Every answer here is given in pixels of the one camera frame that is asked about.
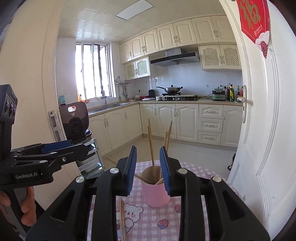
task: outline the window pane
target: window pane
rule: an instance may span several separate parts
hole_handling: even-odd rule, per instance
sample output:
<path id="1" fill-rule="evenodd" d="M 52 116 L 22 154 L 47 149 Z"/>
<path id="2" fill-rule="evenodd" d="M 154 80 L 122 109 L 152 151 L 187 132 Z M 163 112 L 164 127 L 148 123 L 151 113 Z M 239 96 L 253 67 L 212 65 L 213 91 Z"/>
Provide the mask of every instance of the window pane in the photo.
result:
<path id="1" fill-rule="evenodd" d="M 101 58 L 103 90 L 105 91 L 106 96 L 110 96 L 109 73 L 108 73 L 109 70 L 108 70 L 108 62 L 107 62 L 108 57 L 107 57 L 107 48 L 106 48 L 106 46 L 101 45 L 100 58 Z"/>
<path id="2" fill-rule="evenodd" d="M 84 84 L 86 89 L 86 98 L 96 97 L 94 88 L 94 72 L 92 63 L 92 45 L 83 45 L 83 66 L 84 66 Z"/>
<path id="3" fill-rule="evenodd" d="M 77 93 L 81 95 L 82 100 L 85 100 L 84 86 L 83 86 L 83 79 L 82 79 L 81 44 L 76 45 L 75 74 L 76 74 Z"/>
<path id="4" fill-rule="evenodd" d="M 99 52 L 98 52 L 98 45 L 94 45 L 94 80 L 96 85 L 96 96 L 101 97 L 101 78 L 100 78 L 100 71 L 99 71 Z"/>

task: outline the red hanging banner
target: red hanging banner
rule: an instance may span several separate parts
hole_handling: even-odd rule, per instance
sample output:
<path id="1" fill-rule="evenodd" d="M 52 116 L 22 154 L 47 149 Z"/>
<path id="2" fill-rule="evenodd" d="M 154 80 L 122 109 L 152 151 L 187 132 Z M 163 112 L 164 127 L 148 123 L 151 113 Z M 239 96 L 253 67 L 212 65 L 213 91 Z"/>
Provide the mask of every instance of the red hanging banner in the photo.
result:
<path id="1" fill-rule="evenodd" d="M 237 0 L 242 32 L 246 34 L 267 57 L 270 18 L 267 0 Z"/>

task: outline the lattice cabinet door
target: lattice cabinet door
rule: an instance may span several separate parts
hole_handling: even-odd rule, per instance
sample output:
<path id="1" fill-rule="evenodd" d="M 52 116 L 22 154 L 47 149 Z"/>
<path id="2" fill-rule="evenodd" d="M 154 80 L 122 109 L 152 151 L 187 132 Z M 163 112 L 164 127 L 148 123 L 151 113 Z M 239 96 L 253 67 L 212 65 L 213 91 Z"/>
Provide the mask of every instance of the lattice cabinet door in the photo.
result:
<path id="1" fill-rule="evenodd" d="M 136 60 L 136 74 L 138 78 L 150 76 L 150 64 L 148 57 Z"/>
<path id="2" fill-rule="evenodd" d="M 242 69 L 237 45 L 220 45 L 224 69 Z"/>
<path id="3" fill-rule="evenodd" d="M 202 69 L 223 69 L 219 45 L 199 46 Z"/>
<path id="4" fill-rule="evenodd" d="M 126 64 L 125 68 L 126 68 L 126 80 L 132 80 L 137 78 L 135 61 Z"/>

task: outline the range hood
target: range hood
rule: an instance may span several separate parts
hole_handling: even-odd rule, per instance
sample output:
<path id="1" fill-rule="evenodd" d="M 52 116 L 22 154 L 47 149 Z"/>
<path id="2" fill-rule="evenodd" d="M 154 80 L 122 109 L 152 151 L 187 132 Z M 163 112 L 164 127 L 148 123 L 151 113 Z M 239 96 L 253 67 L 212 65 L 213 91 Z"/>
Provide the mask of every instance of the range hood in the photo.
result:
<path id="1" fill-rule="evenodd" d="M 166 57 L 151 60 L 150 63 L 164 67 L 175 64 L 179 65 L 200 62 L 200 55 L 198 52 L 186 53 L 181 48 L 166 50 L 165 56 Z"/>

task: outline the pink checkered tablecloth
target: pink checkered tablecloth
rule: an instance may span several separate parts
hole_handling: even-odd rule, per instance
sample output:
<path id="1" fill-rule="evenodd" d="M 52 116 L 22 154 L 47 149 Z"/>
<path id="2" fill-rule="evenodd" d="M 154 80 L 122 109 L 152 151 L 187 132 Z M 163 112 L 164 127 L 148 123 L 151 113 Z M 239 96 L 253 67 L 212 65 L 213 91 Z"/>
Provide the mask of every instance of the pink checkered tablecloth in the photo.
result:
<path id="1" fill-rule="evenodd" d="M 193 164 L 180 163 L 182 167 L 194 172 L 197 176 L 210 179 L 216 173 L 197 167 Z M 141 170 L 151 166 L 151 161 L 139 162 L 136 164 L 136 174 L 140 174 Z M 159 161 L 155 161 L 155 165 L 160 165 Z M 167 205 L 163 207 L 151 207 L 144 202 L 141 194 L 141 181 L 137 178 L 133 180 L 133 188 L 128 197 L 122 197 L 124 201 L 125 227 L 126 237 L 128 241 L 171 241 L 179 240 L 180 229 L 180 205 L 181 197 L 171 197 Z M 93 218 L 95 196 L 92 200 L 87 240 L 91 240 L 91 223 Z M 118 241 L 121 241 L 120 218 L 119 218 L 119 202 L 120 197 L 116 197 L 116 219 L 117 219 L 117 235 Z M 202 196 L 202 206 L 205 221 L 206 240 L 210 240 L 208 227 L 208 217 L 206 211 L 205 199 Z"/>

